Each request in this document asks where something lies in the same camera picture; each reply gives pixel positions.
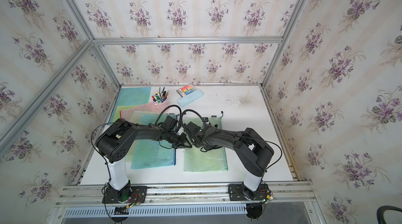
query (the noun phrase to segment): aluminum frame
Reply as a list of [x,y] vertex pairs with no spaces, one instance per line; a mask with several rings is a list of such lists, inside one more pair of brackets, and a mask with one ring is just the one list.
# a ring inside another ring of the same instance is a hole
[[91,40],[86,40],[80,48],[73,54],[60,71],[49,81],[43,90],[33,99],[33,102],[25,108],[23,113],[6,131],[0,139],[0,156],[10,148],[15,139],[29,125],[33,118],[41,111],[50,96],[60,87],[63,81],[69,76],[75,65],[85,56],[87,51],[93,46]]
[[238,36],[238,37],[132,37],[95,38],[95,45],[129,44],[280,44],[281,36]]
[[279,59],[281,58],[282,52],[284,51],[284,48],[289,44],[290,38],[293,34],[293,31],[296,29],[297,27],[297,23],[303,13],[304,7],[307,5],[307,2],[309,0],[298,0],[292,15],[289,18],[289,22],[285,28],[285,32],[283,34],[283,41],[280,44],[280,46],[277,48],[274,56],[272,57],[272,60],[268,66],[268,70],[265,73],[264,79],[263,79],[263,87],[267,86],[271,76],[273,75],[276,66],[279,63]]

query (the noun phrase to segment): metal extrusion bar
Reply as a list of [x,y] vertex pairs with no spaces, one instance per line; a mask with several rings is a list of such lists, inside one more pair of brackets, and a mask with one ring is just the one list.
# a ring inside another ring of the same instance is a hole
[[280,36],[243,37],[136,37],[136,38],[95,38],[95,45],[128,44],[280,44]]
[[265,87],[268,81],[271,79],[271,76],[278,65],[279,59],[281,58],[281,54],[284,51],[284,48],[289,44],[290,37],[293,31],[296,29],[297,23],[303,13],[304,7],[307,5],[309,0],[298,0],[294,9],[293,13],[289,18],[289,22],[286,26],[285,32],[283,34],[283,41],[280,46],[277,48],[274,57],[271,60],[271,63],[268,66],[268,70],[263,79],[263,87]]
[[81,31],[84,33],[86,39],[93,39],[94,35],[92,34],[90,28],[88,27],[88,24],[85,22],[85,19],[82,16],[76,2],[74,0],[62,0],[62,1],[66,6],[68,12],[72,16],[72,18],[75,20],[75,24],[77,24],[78,27],[81,29]]
[[54,78],[45,85],[44,89],[34,98],[33,102],[23,111],[14,124],[7,130],[0,139],[0,156],[10,148],[15,138],[29,125],[33,118],[38,114],[49,97],[59,88],[63,81],[69,76],[71,70],[83,58],[85,53],[92,47],[93,43],[86,40],[83,45],[74,53],[63,68],[54,76]]
[[[275,201],[316,201],[308,181],[265,182]],[[144,205],[218,204],[230,201],[231,183],[153,184],[148,186]],[[98,206],[102,202],[103,185],[65,186],[55,207]],[[117,203],[112,206],[123,206]]]
[[99,64],[102,66],[103,71],[105,71],[108,78],[112,81],[113,86],[116,89],[120,88],[120,82],[117,78],[116,72],[113,70],[111,63],[109,62],[107,56],[104,54],[103,50],[99,46],[93,46],[92,51],[98,59]]

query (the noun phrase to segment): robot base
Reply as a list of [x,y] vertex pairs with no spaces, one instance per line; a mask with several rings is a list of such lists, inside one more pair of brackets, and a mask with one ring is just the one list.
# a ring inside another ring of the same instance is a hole
[[259,200],[262,201],[268,195],[269,189],[267,184],[260,184],[257,191],[249,191],[242,183],[230,184],[228,187],[230,201],[246,201]]

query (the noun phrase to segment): light blue pencil case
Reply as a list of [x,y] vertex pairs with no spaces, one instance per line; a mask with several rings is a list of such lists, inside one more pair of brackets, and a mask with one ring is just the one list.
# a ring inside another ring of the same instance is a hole
[[184,107],[189,105],[190,103],[196,101],[200,97],[204,96],[201,90],[195,90],[192,93],[188,94],[187,96],[181,97],[177,100],[180,107]]

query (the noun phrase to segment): green mesh folder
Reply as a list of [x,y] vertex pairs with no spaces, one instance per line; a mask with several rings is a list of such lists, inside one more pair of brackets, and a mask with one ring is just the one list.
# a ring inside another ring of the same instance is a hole
[[[222,129],[222,122],[220,117],[209,117],[211,125],[218,125]],[[183,123],[188,124],[193,122],[198,126],[203,123],[200,118],[186,118]],[[212,172],[212,171],[227,171],[228,162],[226,160],[225,148],[210,150],[208,152],[201,152],[200,148],[193,146],[184,150],[184,171],[186,172]]]
[[[152,112],[136,112],[133,117],[138,117],[140,114],[142,125],[147,125],[149,123],[155,123],[158,118],[158,113]],[[168,114],[163,114],[159,122],[165,121]],[[162,146],[167,148],[172,147],[167,141],[163,140],[160,142]],[[131,162],[131,169],[143,169],[161,166],[174,166],[176,164],[176,150],[166,149],[159,145],[158,141],[154,140],[136,140],[133,142],[130,150],[126,155],[126,162]]]

